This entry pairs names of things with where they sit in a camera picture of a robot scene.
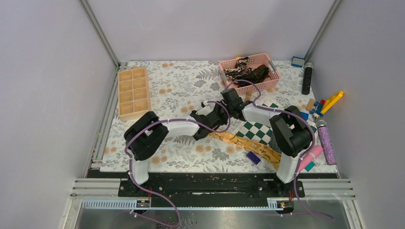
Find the yellow patterned tie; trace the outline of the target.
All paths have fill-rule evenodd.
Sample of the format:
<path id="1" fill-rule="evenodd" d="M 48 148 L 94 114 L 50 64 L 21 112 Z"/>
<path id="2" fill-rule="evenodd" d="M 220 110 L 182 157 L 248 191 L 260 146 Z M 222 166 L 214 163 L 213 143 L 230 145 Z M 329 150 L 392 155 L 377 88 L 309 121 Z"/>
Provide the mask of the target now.
<path id="1" fill-rule="evenodd" d="M 267 145 L 237 136 L 229 132 L 224 133 L 212 132 L 209 134 L 209 136 L 217 140 L 226 142 L 228 144 L 234 145 L 238 148 L 242 148 L 247 151 L 251 151 L 257 155 L 260 155 L 265 160 L 267 160 L 276 170 L 279 169 L 281 154 L 276 152 Z"/>

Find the wooden compartment tray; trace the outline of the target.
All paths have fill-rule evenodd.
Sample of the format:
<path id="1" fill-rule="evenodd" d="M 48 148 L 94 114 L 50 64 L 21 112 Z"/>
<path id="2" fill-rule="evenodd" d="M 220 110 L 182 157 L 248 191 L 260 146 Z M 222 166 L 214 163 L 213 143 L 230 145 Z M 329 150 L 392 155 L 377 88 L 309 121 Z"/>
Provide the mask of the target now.
<path id="1" fill-rule="evenodd" d="M 118 116 L 122 121 L 135 120 L 151 110 L 149 78 L 146 68 L 118 73 Z"/>

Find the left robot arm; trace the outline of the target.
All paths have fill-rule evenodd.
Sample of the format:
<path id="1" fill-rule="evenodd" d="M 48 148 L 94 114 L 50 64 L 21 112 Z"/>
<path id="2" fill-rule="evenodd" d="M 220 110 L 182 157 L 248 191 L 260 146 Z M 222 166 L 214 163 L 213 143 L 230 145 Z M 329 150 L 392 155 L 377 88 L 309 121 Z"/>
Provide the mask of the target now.
<path id="1" fill-rule="evenodd" d="M 184 118 L 160 120 L 153 112 L 146 112 L 125 133 L 124 152 L 129 156 L 130 190 L 136 196 L 148 191 L 149 158 L 165 138 L 190 136 L 194 140 L 206 138 L 210 133 L 220 131 L 222 125 L 230 126 L 230 115 L 226 107 L 217 101 L 209 101 L 202 109 L 193 110 Z"/>

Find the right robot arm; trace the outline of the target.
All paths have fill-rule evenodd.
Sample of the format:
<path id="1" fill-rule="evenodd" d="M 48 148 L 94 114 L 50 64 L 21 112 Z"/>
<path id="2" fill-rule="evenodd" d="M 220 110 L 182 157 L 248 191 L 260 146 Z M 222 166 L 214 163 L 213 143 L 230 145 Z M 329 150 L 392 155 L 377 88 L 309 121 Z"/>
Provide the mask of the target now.
<path id="1" fill-rule="evenodd" d="M 282 110 L 258 105 L 252 101 L 244 102 L 234 88 L 222 91 L 221 95 L 233 118 L 271 127 L 271 139 L 276 140 L 281 150 L 277 169 L 279 180 L 274 183 L 274 190 L 282 197 L 287 196 L 293 190 L 291 181 L 298 174 L 299 157 L 312 149 L 316 142 L 312 127 L 303 119 L 296 106 Z"/>

